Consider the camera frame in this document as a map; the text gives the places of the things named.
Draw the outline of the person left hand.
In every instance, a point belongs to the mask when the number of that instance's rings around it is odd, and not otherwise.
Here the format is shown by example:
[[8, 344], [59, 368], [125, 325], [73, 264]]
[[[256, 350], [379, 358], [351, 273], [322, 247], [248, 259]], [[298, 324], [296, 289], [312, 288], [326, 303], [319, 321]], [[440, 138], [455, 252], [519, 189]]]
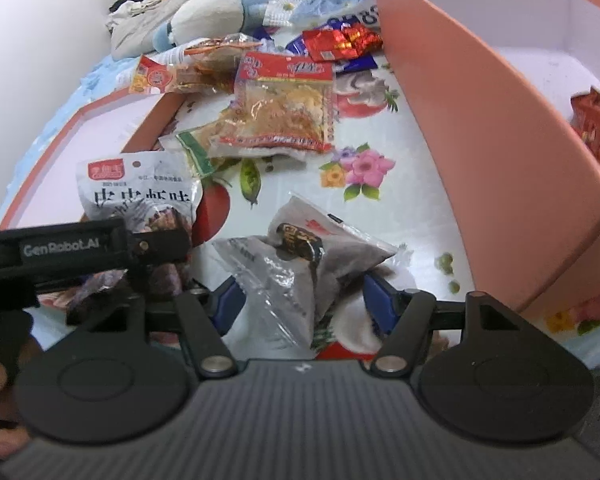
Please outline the person left hand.
[[12, 387], [7, 385], [7, 372], [0, 363], [0, 422], [7, 427], [0, 427], [0, 460], [6, 460], [23, 448], [30, 440], [27, 429], [20, 424], [20, 416], [12, 394]]

